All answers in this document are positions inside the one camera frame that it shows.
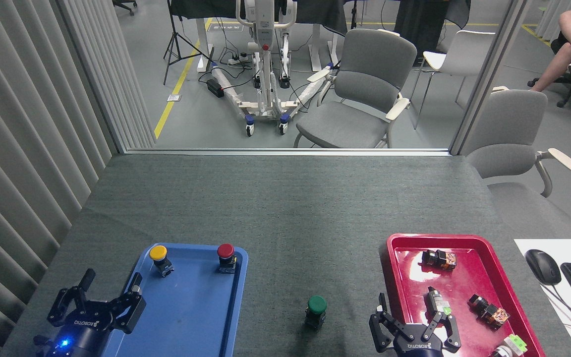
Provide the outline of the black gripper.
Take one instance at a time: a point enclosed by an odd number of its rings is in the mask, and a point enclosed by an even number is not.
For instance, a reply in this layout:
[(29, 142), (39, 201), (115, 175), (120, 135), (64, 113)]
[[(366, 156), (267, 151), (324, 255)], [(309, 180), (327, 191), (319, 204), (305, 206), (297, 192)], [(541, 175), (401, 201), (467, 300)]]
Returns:
[[(378, 300), (379, 305), (376, 307), (376, 312), (369, 318), (369, 327), (378, 353), (389, 350), (393, 345), (398, 357), (443, 357), (443, 349), (457, 353), (461, 348), (462, 343), (458, 334), (457, 319), (453, 314), (446, 314), (442, 311), (435, 312), (427, 327), (427, 340), (421, 340), (424, 335), (414, 335), (415, 339), (410, 341), (407, 338), (406, 325), (400, 323), (388, 312), (385, 294), (379, 294)], [(437, 335), (433, 335), (439, 324), (444, 325), (447, 331), (447, 339), (444, 343)], [(383, 334), (381, 326), (387, 327), (395, 337), (394, 341)]]
[[(87, 302), (86, 292), (95, 276), (94, 269), (87, 269), (78, 285), (57, 293), (48, 313), (48, 321), (60, 328), (50, 348), (51, 357), (99, 357), (110, 329), (133, 332), (146, 307), (141, 274), (135, 273), (127, 290), (110, 304)], [(72, 301), (76, 308), (66, 315)]]

